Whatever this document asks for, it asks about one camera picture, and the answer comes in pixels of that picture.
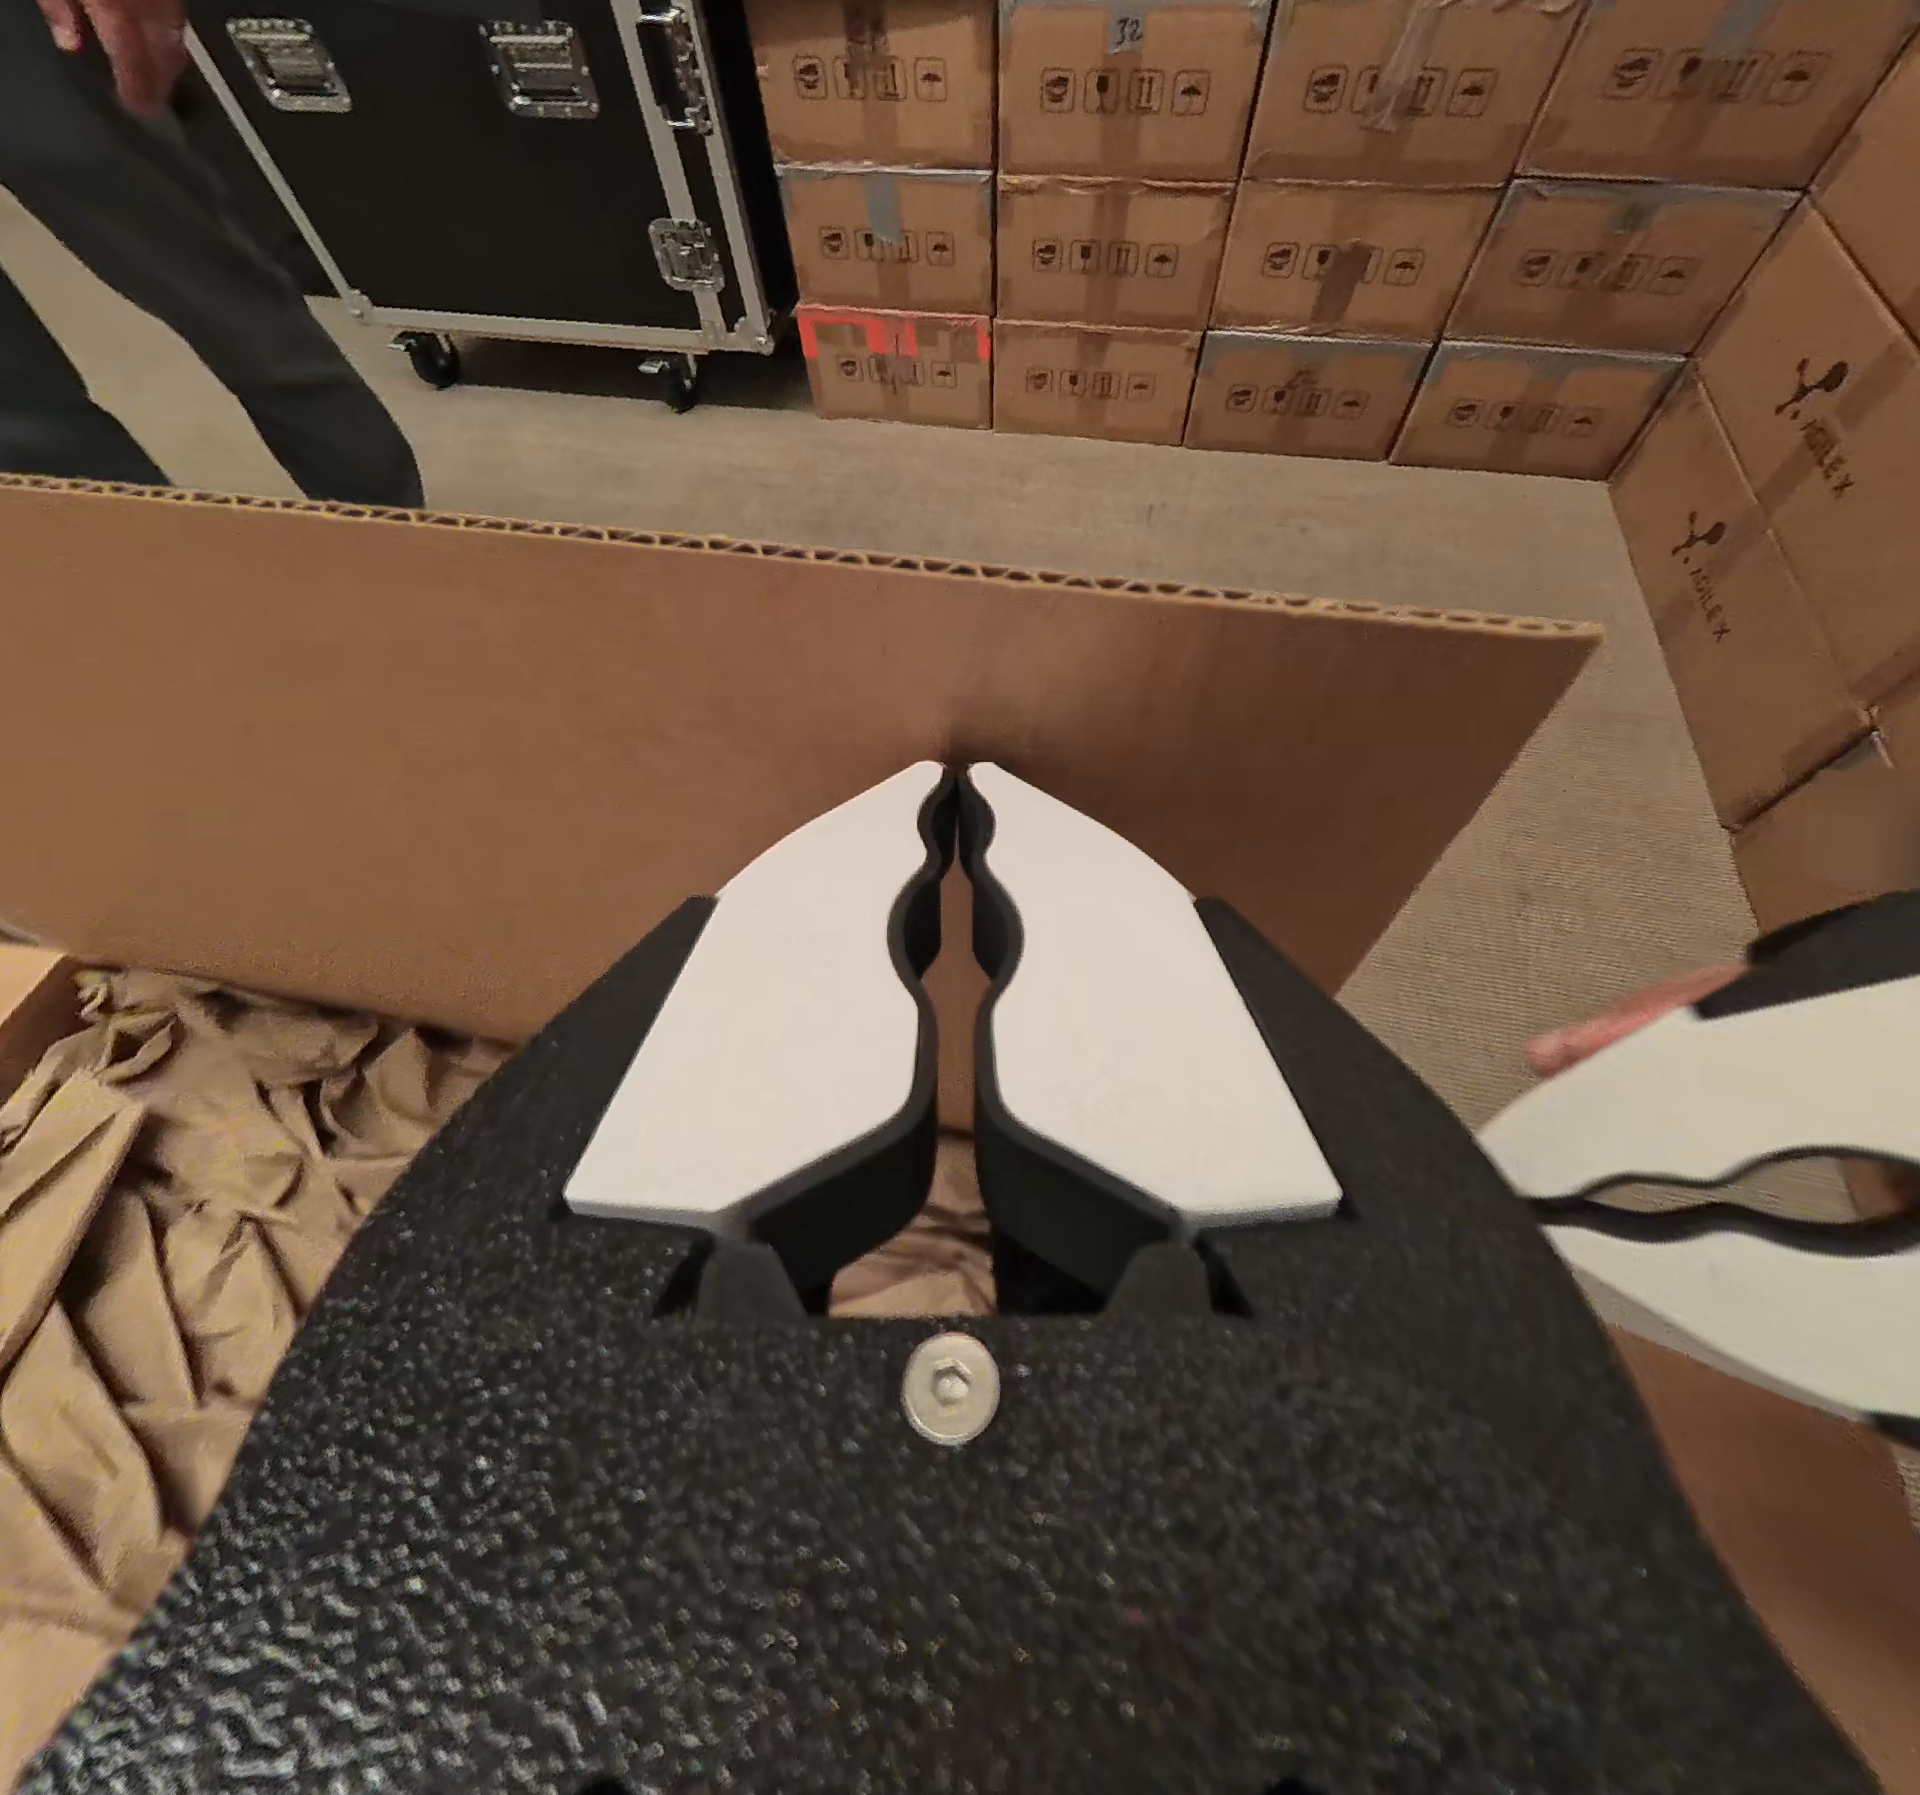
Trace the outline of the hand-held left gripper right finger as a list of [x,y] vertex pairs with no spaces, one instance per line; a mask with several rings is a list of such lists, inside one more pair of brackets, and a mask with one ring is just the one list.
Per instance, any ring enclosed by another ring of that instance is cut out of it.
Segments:
[[960,836],[995,1237],[1110,1303],[1143,1251],[1332,1220],[1342,1185],[1201,902],[994,763],[960,779]]

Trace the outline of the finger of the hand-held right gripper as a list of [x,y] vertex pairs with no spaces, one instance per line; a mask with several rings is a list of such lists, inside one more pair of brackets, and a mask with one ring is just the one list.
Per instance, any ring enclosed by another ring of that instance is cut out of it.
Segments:
[[1667,1013],[1533,1086],[1477,1135],[1533,1200],[1723,1184],[1829,1152],[1867,1210],[1916,1204],[1919,981],[1731,1018]]
[[1726,1374],[1919,1436],[1919,1210],[1792,1221],[1754,1204],[1532,1210],[1611,1326]]

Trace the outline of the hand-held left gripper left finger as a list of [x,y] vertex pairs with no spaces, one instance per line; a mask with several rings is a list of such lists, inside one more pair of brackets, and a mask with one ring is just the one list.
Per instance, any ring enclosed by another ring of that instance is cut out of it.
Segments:
[[762,849],[698,925],[563,1184],[576,1217],[762,1244],[803,1305],[920,1210],[938,1144],[953,775],[917,763]]

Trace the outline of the large cardboard box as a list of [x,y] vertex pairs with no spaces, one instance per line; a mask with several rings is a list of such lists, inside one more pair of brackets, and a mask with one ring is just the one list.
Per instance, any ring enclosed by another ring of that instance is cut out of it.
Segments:
[[[518,1040],[27,1791],[1886,1791],[1336,989],[1589,622],[5,483],[5,935]],[[697,904],[953,775],[938,1147],[803,1305],[563,1184]],[[960,779],[1199,902],[1332,1220],[1079,1301],[973,1144]]]

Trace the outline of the brown packing paper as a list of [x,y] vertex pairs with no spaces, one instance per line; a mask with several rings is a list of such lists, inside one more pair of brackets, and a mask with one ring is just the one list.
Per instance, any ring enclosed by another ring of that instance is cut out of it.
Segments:
[[509,1046],[5,945],[5,1784],[130,1640],[347,1244]]

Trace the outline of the person's right hand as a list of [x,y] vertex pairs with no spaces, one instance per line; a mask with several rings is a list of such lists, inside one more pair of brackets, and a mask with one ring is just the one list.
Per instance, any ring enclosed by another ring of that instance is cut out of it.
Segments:
[[1741,978],[1741,962],[1700,965],[1654,986],[1620,997],[1587,1018],[1548,1029],[1523,1044],[1523,1062],[1537,1078],[1550,1078],[1577,1065],[1636,1030],[1695,1006],[1700,999]]

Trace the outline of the black road case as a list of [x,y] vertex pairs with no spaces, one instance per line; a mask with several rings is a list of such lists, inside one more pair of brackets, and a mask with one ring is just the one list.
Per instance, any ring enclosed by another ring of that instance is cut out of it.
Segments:
[[184,0],[194,135],[398,334],[772,353],[799,301],[742,0]]

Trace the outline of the stack of taped cardboard cartons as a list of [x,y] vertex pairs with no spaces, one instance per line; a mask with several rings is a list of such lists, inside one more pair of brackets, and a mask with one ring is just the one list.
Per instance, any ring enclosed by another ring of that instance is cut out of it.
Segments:
[[1916,887],[1919,0],[742,0],[825,418],[1605,481],[1764,926]]

